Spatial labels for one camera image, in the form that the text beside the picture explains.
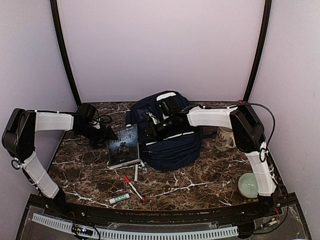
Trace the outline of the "dark Wuthering Heights book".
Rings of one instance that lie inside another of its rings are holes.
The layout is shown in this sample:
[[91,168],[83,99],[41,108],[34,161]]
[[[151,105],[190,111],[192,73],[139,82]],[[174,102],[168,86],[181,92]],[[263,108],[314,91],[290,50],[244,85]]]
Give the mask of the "dark Wuthering Heights book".
[[140,161],[138,126],[126,126],[116,133],[118,139],[109,142],[107,167],[117,169]]

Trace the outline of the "navy blue student backpack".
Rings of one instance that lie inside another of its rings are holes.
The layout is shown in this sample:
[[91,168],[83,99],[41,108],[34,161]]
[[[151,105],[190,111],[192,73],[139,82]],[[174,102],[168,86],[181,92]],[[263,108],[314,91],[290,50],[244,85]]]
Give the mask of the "navy blue student backpack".
[[172,98],[173,103],[184,109],[190,105],[187,98],[177,91],[162,91],[147,96],[132,105],[126,115],[126,125],[137,124],[139,155],[142,161],[158,171],[173,171],[193,163],[200,155],[203,139],[203,129],[200,126],[184,126],[172,130],[157,139],[142,140],[142,130],[145,119],[144,111],[153,112],[160,120],[166,118],[158,102]]

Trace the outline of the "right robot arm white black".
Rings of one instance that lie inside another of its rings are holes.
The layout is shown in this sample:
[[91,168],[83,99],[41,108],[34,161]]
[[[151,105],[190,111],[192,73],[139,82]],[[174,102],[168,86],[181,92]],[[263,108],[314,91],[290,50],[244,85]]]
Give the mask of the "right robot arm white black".
[[253,109],[252,103],[240,103],[230,106],[207,108],[200,104],[180,108],[173,98],[162,99],[158,105],[165,119],[154,117],[144,111],[142,117],[147,122],[146,134],[161,137],[173,130],[185,126],[220,127],[232,130],[234,143],[248,158],[257,182],[259,197],[272,197],[277,189],[277,182],[268,164],[268,144],[265,128]]

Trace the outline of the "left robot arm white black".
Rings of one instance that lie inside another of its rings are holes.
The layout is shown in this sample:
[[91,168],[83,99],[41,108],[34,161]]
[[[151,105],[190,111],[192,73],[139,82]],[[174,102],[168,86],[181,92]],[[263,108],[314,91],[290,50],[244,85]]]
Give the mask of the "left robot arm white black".
[[76,111],[13,110],[2,135],[2,145],[13,158],[12,165],[38,188],[40,193],[53,200],[51,210],[60,218],[67,218],[70,206],[63,201],[65,193],[50,177],[36,153],[37,136],[42,132],[74,132],[85,137],[94,149],[106,147],[106,142],[116,140],[117,136],[98,114],[97,109],[88,103]]

